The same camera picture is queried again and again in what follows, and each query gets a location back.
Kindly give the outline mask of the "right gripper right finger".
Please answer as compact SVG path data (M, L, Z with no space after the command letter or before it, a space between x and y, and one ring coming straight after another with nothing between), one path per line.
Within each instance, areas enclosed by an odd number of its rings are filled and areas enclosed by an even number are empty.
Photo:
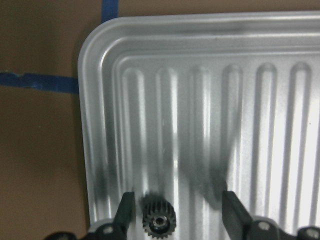
M233 191L222 192L222 222L230 238L246 238L253 218Z

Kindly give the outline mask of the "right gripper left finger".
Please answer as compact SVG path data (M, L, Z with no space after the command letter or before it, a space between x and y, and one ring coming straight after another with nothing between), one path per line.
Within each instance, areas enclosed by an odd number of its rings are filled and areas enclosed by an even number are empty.
M120 227L123 233L126 233L132 221L136 218L136 199L135 193L123 193L118 205L113 223Z

